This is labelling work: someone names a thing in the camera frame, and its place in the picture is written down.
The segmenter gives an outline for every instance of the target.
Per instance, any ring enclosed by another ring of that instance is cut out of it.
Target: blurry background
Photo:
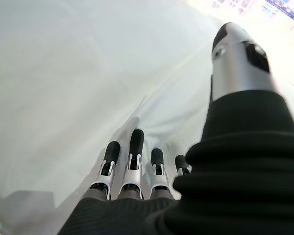
[[[294,117],[294,0],[0,0],[0,232],[56,234],[113,140],[115,198],[135,128],[145,198],[153,148],[172,183],[200,141],[228,21],[265,49]]]

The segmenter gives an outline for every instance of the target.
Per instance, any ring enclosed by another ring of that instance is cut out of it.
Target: white cloth
[[[145,198],[154,147],[172,183],[200,140],[221,25],[176,0],[0,1],[0,231],[57,233],[113,140],[115,198],[135,128]]]

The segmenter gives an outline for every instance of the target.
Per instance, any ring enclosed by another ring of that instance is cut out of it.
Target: black rubber pad
[[[112,141],[108,144],[106,153],[104,154],[104,160],[107,162],[114,161],[117,163],[120,153],[120,144],[117,141]]]
[[[160,165],[163,164],[163,153],[161,149],[155,148],[151,152],[151,165]]]
[[[216,47],[216,45],[223,39],[227,36],[227,32],[225,30],[226,28],[226,25],[229,24],[231,22],[228,22],[228,23],[225,23],[220,29],[219,31],[217,32],[217,35],[214,39],[214,43],[212,45],[212,50],[214,50],[214,48]]]
[[[188,168],[190,165],[187,164],[184,155],[178,155],[178,156],[176,156],[176,158],[175,158],[175,166],[176,166],[176,170],[179,170],[180,168],[182,168],[182,169],[186,169],[186,168]]]
[[[129,146],[129,153],[133,156],[142,154],[144,144],[144,133],[142,130],[136,129],[133,131],[131,142]]]

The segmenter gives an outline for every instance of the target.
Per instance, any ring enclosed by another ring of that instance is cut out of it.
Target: silver robotic finger
[[[212,63],[211,101],[241,91],[277,92],[266,53],[238,24],[226,23],[218,31]]]
[[[143,131],[139,129],[134,130],[130,141],[128,160],[118,199],[144,199],[141,189],[143,144]]]
[[[163,153],[159,148],[155,148],[151,152],[151,165],[150,199],[160,197],[173,199],[164,167]]]
[[[83,195],[83,198],[92,197],[100,200],[111,200],[111,187],[120,148],[120,144],[116,141],[112,141],[108,144],[98,177]]]

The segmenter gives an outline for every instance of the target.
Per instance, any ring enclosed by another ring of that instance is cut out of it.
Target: black fabric sleeve
[[[181,200],[150,216],[145,234],[294,235],[294,123],[282,97],[214,101],[186,160],[192,173],[173,184]]]

